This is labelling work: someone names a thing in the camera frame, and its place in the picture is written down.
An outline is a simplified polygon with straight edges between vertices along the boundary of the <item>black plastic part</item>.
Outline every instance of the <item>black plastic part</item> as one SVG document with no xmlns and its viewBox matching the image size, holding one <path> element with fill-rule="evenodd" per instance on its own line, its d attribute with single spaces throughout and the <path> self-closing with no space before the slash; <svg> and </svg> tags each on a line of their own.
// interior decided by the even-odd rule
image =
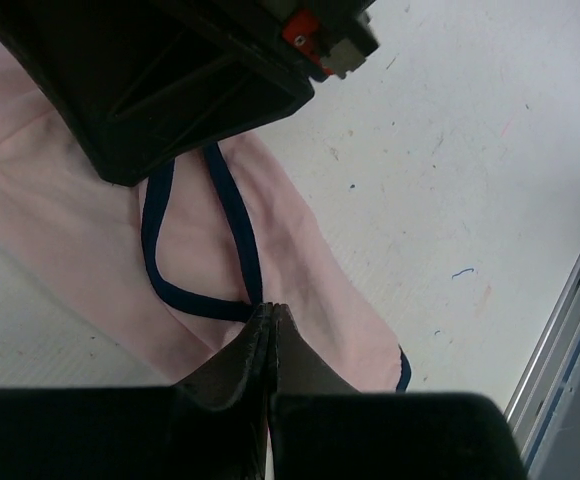
<svg viewBox="0 0 580 480">
<path fill-rule="evenodd" d="M 501 413 L 473 395 L 362 395 L 285 305 L 172 387 L 0 390 L 0 480 L 522 480 Z"/>
<path fill-rule="evenodd" d="M 247 0 L 0 0 L 0 41 L 122 185 L 312 98 L 319 72 L 275 22 Z"/>
</svg>

